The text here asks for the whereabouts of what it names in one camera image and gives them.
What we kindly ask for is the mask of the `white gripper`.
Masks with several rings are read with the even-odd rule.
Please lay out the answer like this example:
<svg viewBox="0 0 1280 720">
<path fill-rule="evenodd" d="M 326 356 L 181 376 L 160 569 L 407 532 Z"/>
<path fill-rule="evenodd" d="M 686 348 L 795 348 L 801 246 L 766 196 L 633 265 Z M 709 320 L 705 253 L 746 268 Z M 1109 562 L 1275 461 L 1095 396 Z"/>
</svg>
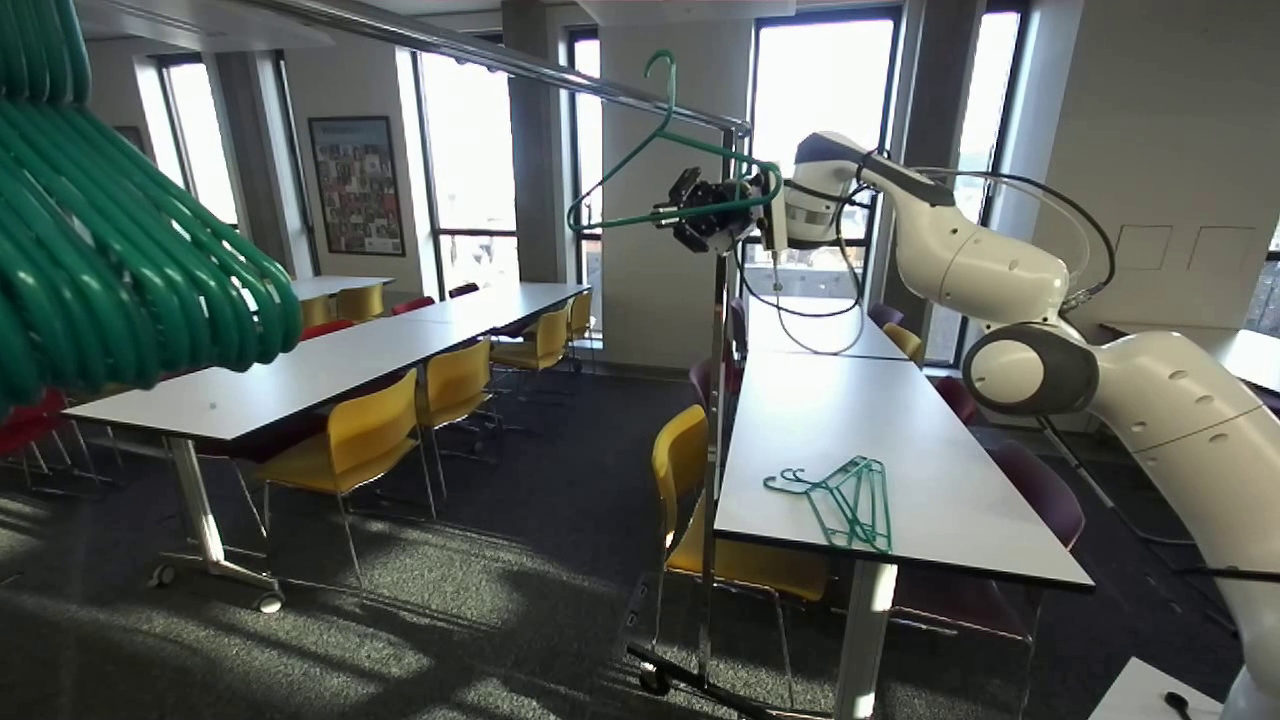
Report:
<svg viewBox="0 0 1280 720">
<path fill-rule="evenodd" d="M 717 238 L 770 229 L 779 201 L 779 175 L 705 181 L 686 168 L 667 188 L 667 229 L 690 253 L 705 253 Z"/>
</svg>

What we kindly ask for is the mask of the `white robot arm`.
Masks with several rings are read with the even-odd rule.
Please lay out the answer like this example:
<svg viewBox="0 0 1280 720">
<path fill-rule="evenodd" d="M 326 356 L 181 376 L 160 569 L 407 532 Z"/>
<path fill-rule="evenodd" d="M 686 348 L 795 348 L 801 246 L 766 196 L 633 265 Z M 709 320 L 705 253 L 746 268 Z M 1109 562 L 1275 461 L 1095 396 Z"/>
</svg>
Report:
<svg viewBox="0 0 1280 720">
<path fill-rule="evenodd" d="M 793 175 L 750 160 L 750 175 L 667 188 L 686 247 L 760 229 L 821 246 L 862 188 L 897 214 L 903 284 L 990 332 L 965 379 L 1006 415 L 1093 414 L 1148 471 L 1194 532 L 1241 634 L 1241 671 L 1221 720 L 1280 720 L 1280 422 L 1185 332 L 1088 340 L 1070 324 L 1074 268 L 967 220 L 951 188 L 836 133 L 795 146 Z"/>
</svg>

